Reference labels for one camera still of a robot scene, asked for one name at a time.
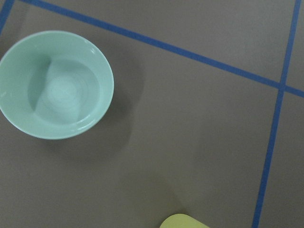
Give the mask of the brown paper table cover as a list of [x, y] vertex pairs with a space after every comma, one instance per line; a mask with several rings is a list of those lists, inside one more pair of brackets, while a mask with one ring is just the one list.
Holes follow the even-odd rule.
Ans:
[[101, 49], [114, 98], [66, 140], [0, 118], [1, 227], [303, 227], [303, 1], [1, 1], [2, 54], [50, 29]]

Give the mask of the yellow plastic cup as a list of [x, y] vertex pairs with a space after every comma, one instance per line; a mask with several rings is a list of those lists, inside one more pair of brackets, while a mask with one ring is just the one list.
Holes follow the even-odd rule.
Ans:
[[160, 228], [209, 228], [209, 227], [186, 214], [174, 214], [166, 218], [161, 223]]

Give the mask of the mint green bowl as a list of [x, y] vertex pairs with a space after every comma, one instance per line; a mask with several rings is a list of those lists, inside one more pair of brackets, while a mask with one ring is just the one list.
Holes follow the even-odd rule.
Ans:
[[106, 114], [114, 76], [99, 48], [66, 31], [43, 31], [14, 44], [0, 61], [0, 109], [22, 132], [60, 140]]

